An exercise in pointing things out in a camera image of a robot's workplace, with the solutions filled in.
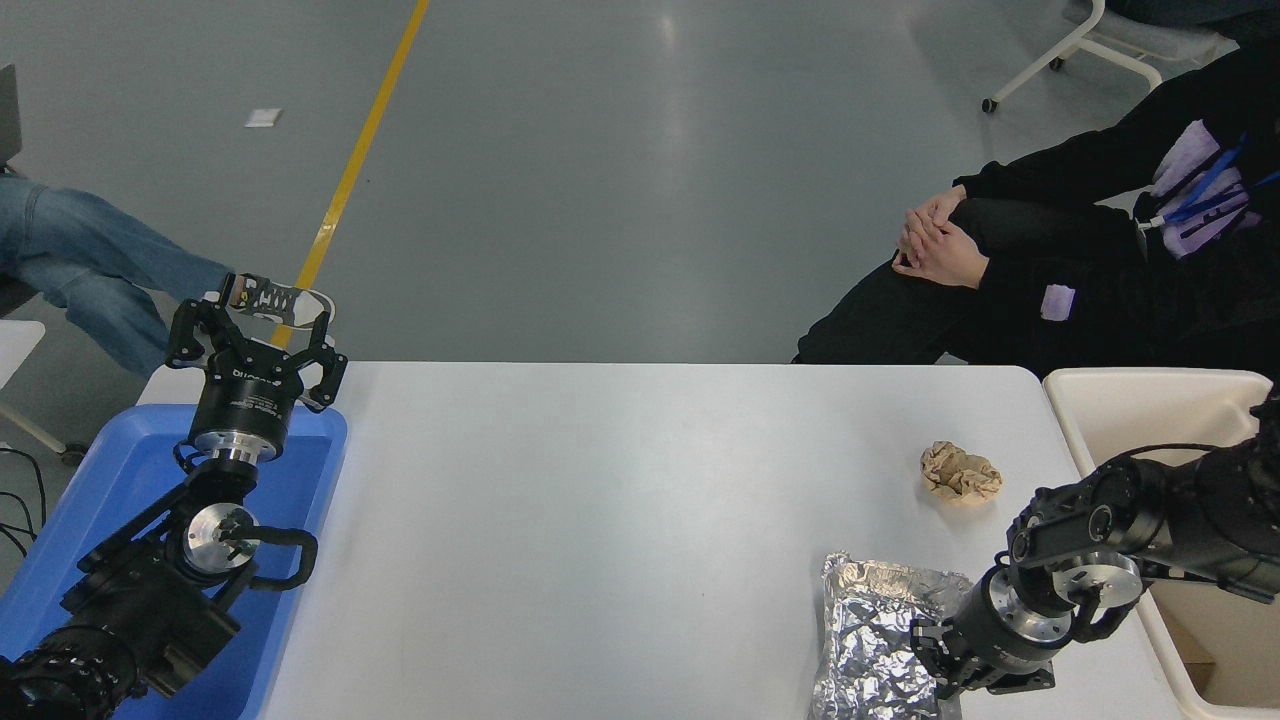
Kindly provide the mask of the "person's left hand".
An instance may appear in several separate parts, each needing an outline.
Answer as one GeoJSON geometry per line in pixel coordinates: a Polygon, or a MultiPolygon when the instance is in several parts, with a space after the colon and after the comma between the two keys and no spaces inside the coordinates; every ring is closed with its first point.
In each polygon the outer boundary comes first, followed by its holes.
{"type": "Polygon", "coordinates": [[[900,275],[978,290],[989,259],[952,222],[941,225],[910,211],[890,268],[900,275]]]}

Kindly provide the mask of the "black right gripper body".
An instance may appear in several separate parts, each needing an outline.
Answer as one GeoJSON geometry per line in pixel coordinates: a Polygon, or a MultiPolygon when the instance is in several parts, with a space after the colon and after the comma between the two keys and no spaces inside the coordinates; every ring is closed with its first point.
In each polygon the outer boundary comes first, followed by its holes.
{"type": "Polygon", "coordinates": [[[1051,661],[1051,616],[1032,609],[1007,578],[984,578],[948,623],[951,667],[982,660],[1006,673],[1051,661]]]}

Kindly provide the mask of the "person's right hand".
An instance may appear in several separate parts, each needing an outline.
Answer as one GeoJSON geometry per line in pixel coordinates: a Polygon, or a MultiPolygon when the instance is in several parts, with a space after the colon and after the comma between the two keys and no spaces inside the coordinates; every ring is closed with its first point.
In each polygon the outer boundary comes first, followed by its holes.
{"type": "Polygon", "coordinates": [[[923,256],[927,242],[941,237],[942,227],[966,196],[966,188],[955,184],[927,199],[920,206],[909,209],[897,241],[899,251],[909,258],[923,256]]]}

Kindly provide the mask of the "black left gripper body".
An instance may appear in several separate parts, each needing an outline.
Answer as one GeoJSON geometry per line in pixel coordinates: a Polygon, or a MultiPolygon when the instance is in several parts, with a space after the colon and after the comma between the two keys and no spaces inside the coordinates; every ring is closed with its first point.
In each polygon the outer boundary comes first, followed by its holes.
{"type": "Polygon", "coordinates": [[[303,386],[297,372],[275,374],[274,363],[246,366],[236,355],[216,355],[189,430],[189,441],[210,448],[220,436],[253,436],[283,448],[294,404],[303,386]]]}

